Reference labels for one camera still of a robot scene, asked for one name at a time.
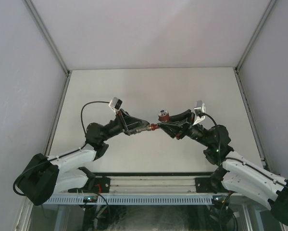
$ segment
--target white wall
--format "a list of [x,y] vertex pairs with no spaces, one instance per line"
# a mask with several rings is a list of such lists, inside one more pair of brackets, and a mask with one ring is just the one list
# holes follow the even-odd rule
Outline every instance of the white wall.
[[0,231],[14,225],[13,181],[45,147],[64,78],[22,1],[0,0]]
[[33,0],[71,70],[236,66],[270,0]]
[[[79,113],[84,104],[110,101],[114,96],[131,116],[158,123],[158,112],[170,115],[193,110],[203,100],[207,113],[227,127],[230,145],[257,165],[261,160],[238,88],[234,70],[222,68],[144,68],[73,71],[59,118],[51,155],[57,155],[85,141]],[[107,124],[114,113],[106,104],[92,104],[83,111],[84,126]],[[211,128],[213,123],[202,123]],[[161,129],[126,136],[120,134],[105,143],[106,154],[86,164],[93,172],[207,172],[215,171],[205,158],[205,146],[186,137],[171,139]]]
[[288,177],[288,0],[277,4],[241,74],[272,168]]

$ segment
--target glass panel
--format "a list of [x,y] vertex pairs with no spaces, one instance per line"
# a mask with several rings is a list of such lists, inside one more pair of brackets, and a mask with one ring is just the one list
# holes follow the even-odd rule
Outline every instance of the glass panel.
[[265,207],[254,203],[247,208],[254,231],[282,231],[281,224]]
[[[239,231],[244,231],[238,211]],[[219,231],[219,209],[210,205],[44,205],[32,211],[30,231]],[[223,231],[237,230],[231,211],[222,210]]]

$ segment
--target black cable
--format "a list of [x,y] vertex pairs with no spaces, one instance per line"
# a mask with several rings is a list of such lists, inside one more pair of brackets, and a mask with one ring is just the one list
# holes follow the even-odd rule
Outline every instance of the black cable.
[[44,210],[43,205],[41,205],[41,210],[42,210],[42,214],[43,214],[44,218],[46,218],[46,219],[51,219],[51,218],[49,218],[49,217],[46,216],[46,212],[45,212],[45,210]]
[[214,123],[214,126],[215,126],[215,129],[217,131],[217,136],[218,136],[218,157],[217,157],[217,162],[219,165],[221,165],[221,135],[220,135],[220,130],[217,126],[217,123],[216,121],[212,118],[211,115],[207,114],[207,113],[204,113],[204,112],[201,112],[200,114],[200,117],[201,116],[207,116],[210,120],[212,120],[212,122]]
[[221,231],[223,231],[223,228],[222,228],[222,223],[221,223],[221,213],[222,213],[222,210],[224,208],[224,205],[226,204],[226,201],[230,198],[230,196],[233,194],[234,192],[230,192],[228,194],[228,196],[225,198],[224,202],[223,202],[223,205],[221,207],[221,210],[220,210],[220,214],[219,214],[219,224],[220,224],[220,229]]
[[101,197],[104,201],[105,201],[105,203],[106,203],[106,205],[107,205],[107,210],[108,210],[108,212],[109,212],[109,216],[108,216],[108,223],[110,224],[110,221],[111,221],[111,210],[110,210],[110,205],[109,205],[109,203],[107,202],[107,200],[104,198],[104,196],[102,196],[100,193],[98,193],[98,192],[92,192],[92,191],[89,191],[89,190],[86,190],[86,189],[80,189],[82,192],[83,191],[86,191],[86,192],[88,192],[88,193],[92,193],[92,194],[96,194],[96,195],[98,195],[99,197]]
[[84,127],[84,122],[83,122],[83,110],[84,108],[89,105],[89,104],[92,104],[92,103],[107,103],[109,104],[110,102],[107,102],[107,101],[93,101],[93,102],[89,102],[89,103],[86,103],[83,107],[82,107],[82,110],[81,110],[81,123],[82,123],[82,128],[83,128],[83,131],[84,131],[84,134],[86,135],[86,130],[85,130],[85,127]]
[[[235,160],[235,161],[238,161],[242,164],[244,164],[245,166],[247,167],[250,167],[251,169],[255,170],[256,172],[260,173],[261,175],[265,176],[266,178],[268,178],[269,180],[273,181],[274,182],[274,179],[269,177],[268,175],[264,174],[263,172],[261,172],[260,170],[256,169],[255,167],[253,167],[252,165],[249,165],[248,163],[244,163],[242,160],[239,160],[239,159],[236,159],[236,158],[233,158],[233,157],[227,157],[225,160]],[[285,187],[286,189],[288,189],[288,186],[287,185],[284,185],[278,181],[275,181],[276,184],[279,184],[283,187]]]
[[239,228],[238,228],[238,221],[237,221],[237,218],[236,218],[236,216],[235,216],[234,213],[232,214],[232,217],[233,217],[234,222],[235,222],[234,231],[238,231],[238,230],[239,230]]
[[[79,150],[81,150],[82,148],[84,148],[85,146],[86,146],[86,143],[85,143],[81,148],[76,149],[76,150],[74,150],[74,151],[71,151],[71,152],[69,152],[69,153],[63,154],[63,155],[59,156],[58,158],[62,158],[62,157],[65,157],[65,156],[67,156],[67,155],[76,153],[76,152],[78,152]],[[42,163],[39,163],[39,164],[37,164],[37,165],[35,165],[35,166],[33,166],[33,167],[30,167],[29,169],[27,169],[27,170],[25,170],[24,172],[22,172],[22,173],[17,177],[17,179],[15,179],[15,181],[14,181],[14,183],[13,183],[13,191],[14,191],[16,194],[18,194],[19,196],[25,196],[25,194],[18,192],[17,189],[15,188],[16,184],[21,180],[22,176],[23,176],[24,174],[26,174],[27,172],[33,170],[34,168],[36,168],[36,167],[38,167],[38,166],[41,166],[41,165],[44,165],[44,164],[46,164],[46,163],[48,163],[48,162],[51,162],[51,161],[53,161],[53,160],[57,160],[58,158],[56,157],[56,158],[53,158],[53,159],[51,159],[51,160],[46,160],[46,161],[44,161],[44,162],[42,162]]]

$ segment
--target metal frame edge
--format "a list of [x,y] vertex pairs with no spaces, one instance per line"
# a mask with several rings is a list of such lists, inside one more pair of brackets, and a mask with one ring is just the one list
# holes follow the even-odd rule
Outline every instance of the metal frame edge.
[[242,205],[242,210],[243,210],[243,215],[246,221],[246,226],[247,226],[247,230],[248,231],[252,231],[252,224],[251,224],[251,220],[250,220],[250,215],[249,215],[249,210],[247,208],[246,205]]
[[[59,103],[58,103],[58,106],[57,106],[57,109],[56,109],[56,112],[54,115],[54,119],[53,119],[52,124],[51,124],[50,134],[49,134],[48,139],[47,139],[48,142],[47,142],[46,147],[44,149],[44,155],[48,155],[50,152],[50,148],[51,148],[52,143],[53,143],[54,134],[55,134],[55,131],[57,128],[59,116],[60,116],[62,108],[63,108],[63,102],[64,102],[64,99],[65,99],[65,96],[67,93],[71,74],[72,74],[72,72],[69,72],[68,77],[65,79],[65,83],[63,85],[63,89],[61,92],[61,97],[59,99]],[[14,231],[26,231],[27,230],[32,209],[33,209],[33,204],[31,203],[31,201],[28,198],[25,198],[25,200],[22,202],[22,206],[19,210],[19,214],[18,214],[18,217],[17,217],[16,222],[15,222],[15,226],[13,229]]]
[[57,106],[56,111],[55,111],[54,119],[53,119],[52,124],[51,124],[50,134],[49,134],[48,139],[47,139],[48,142],[47,142],[47,145],[46,145],[45,150],[43,152],[45,156],[49,155],[50,150],[51,150],[51,146],[52,146],[52,143],[54,140],[55,131],[56,131],[56,128],[58,125],[58,120],[59,120],[59,117],[61,115],[62,108],[63,108],[63,102],[65,100],[67,89],[69,86],[71,74],[72,74],[72,71],[69,72],[69,75],[66,78],[65,83],[63,85],[63,89],[61,91],[61,97],[59,99],[58,106]]
[[261,158],[264,158],[265,162],[267,163],[267,165],[269,167],[269,170],[272,171],[271,164],[270,164],[269,159],[268,159],[268,157],[266,155],[266,151],[265,151],[262,139],[260,138],[260,135],[259,135],[259,132],[258,132],[258,129],[257,129],[257,126],[256,126],[256,122],[255,122],[255,119],[254,119],[254,113],[253,113],[253,111],[251,109],[251,106],[250,106],[250,103],[249,103],[245,88],[243,86],[243,81],[241,79],[241,74],[236,68],[234,68],[234,73],[235,73],[237,84],[238,84],[238,87],[239,87],[239,90],[240,90],[240,93],[241,93],[241,97],[242,97],[242,100],[243,100],[243,103],[244,103],[244,107],[245,107],[246,113],[247,113],[248,118],[249,118],[250,127],[251,127],[251,130],[253,132],[253,136],[254,136],[254,139],[255,139],[255,142],[256,142],[256,146],[258,148],[259,155],[260,155]]
[[60,52],[58,51],[52,37],[50,36],[46,26],[44,25],[36,7],[34,6],[32,0],[22,0],[22,2],[24,3],[24,5],[27,7],[28,11],[30,12],[33,20],[35,21],[37,27],[39,28],[42,36],[44,37],[45,41],[47,42],[48,46],[50,47],[50,49],[52,50],[55,58],[57,59],[57,61],[59,62],[61,68],[63,69],[64,73],[66,76],[69,75],[69,70],[60,54]]
[[269,16],[271,15],[272,11],[274,10],[276,4],[278,3],[278,0],[270,0],[270,2],[268,3],[258,25],[256,26],[255,31],[253,32],[238,64],[237,64],[237,70],[239,71],[244,63],[244,61],[246,60],[246,58],[248,57],[248,54],[250,53],[255,41],[257,40],[258,36],[260,35],[261,31],[263,30],[264,26],[266,25],[266,22],[269,18]]

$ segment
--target white ceiling panel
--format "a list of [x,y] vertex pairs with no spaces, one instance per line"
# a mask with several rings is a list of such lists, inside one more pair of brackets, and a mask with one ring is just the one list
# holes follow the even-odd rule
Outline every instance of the white ceiling panel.
[[269,0],[33,0],[68,68],[236,66]]

